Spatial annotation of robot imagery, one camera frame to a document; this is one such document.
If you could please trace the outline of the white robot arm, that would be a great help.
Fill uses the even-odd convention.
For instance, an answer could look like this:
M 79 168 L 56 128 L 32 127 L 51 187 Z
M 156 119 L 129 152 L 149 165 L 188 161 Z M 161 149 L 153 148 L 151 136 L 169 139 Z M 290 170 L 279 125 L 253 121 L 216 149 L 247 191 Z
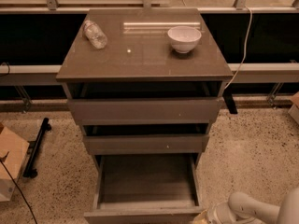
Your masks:
M 289 191 L 280 206 L 233 192 L 227 202 L 203 211 L 192 224 L 299 224 L 299 188 Z

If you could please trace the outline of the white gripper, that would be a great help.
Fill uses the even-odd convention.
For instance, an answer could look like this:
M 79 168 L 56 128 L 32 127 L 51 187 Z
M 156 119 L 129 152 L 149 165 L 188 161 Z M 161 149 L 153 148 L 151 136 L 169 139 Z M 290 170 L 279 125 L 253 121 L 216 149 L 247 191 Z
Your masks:
M 239 217 L 228 203 L 219 203 L 200 213 L 192 224 L 246 224 L 247 219 Z

